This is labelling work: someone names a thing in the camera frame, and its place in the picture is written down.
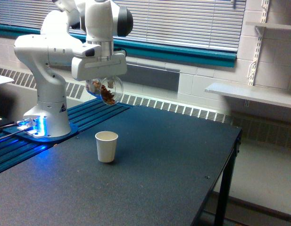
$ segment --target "wall shelf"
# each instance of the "wall shelf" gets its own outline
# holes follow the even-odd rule
[[[269,28],[269,29],[289,30],[289,31],[291,31],[291,25],[284,25],[284,24],[246,22],[246,25],[253,25],[253,26],[256,26],[256,27],[265,27],[265,28]]]
[[[227,97],[291,108],[291,92],[282,89],[215,82],[208,86],[205,91]]]
[[[14,80],[11,78],[0,75],[0,85],[5,84],[5,83],[9,83],[9,82],[14,82]]]

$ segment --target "clear plastic container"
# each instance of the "clear plastic container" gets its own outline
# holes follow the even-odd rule
[[[86,90],[107,105],[118,103],[123,95],[123,84],[117,76],[87,80]]]

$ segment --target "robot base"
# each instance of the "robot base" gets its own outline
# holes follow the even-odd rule
[[[47,144],[59,144],[75,135],[78,134],[78,126],[76,126],[75,124],[73,123],[70,123],[70,128],[71,128],[71,132],[64,135],[64,136],[60,136],[60,137],[44,137],[44,138],[34,138],[33,136],[30,136],[28,135],[27,133],[25,132],[22,132],[22,133],[18,133],[18,134],[15,134],[15,136],[17,137],[21,137],[23,139],[26,139],[26,140],[30,140],[30,141],[33,141],[33,142],[37,142],[37,143],[47,143]],[[7,133],[7,134],[10,134],[10,133],[15,133],[17,132],[18,129],[16,126],[14,127],[10,127],[10,128],[7,128],[7,129],[4,129],[3,132],[4,133]]]

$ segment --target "brown food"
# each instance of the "brown food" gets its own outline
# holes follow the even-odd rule
[[[94,81],[93,85],[95,86],[95,88],[100,89],[101,84],[98,81]],[[108,105],[115,104],[115,100],[113,99],[114,95],[111,93],[110,90],[107,90],[105,85],[101,86],[100,94],[101,94],[102,100],[106,102]]]

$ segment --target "warning label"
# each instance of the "warning label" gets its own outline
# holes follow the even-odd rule
[[[66,111],[65,104],[62,104],[62,107],[61,107],[59,113],[61,113],[61,112],[65,112],[65,111]]]

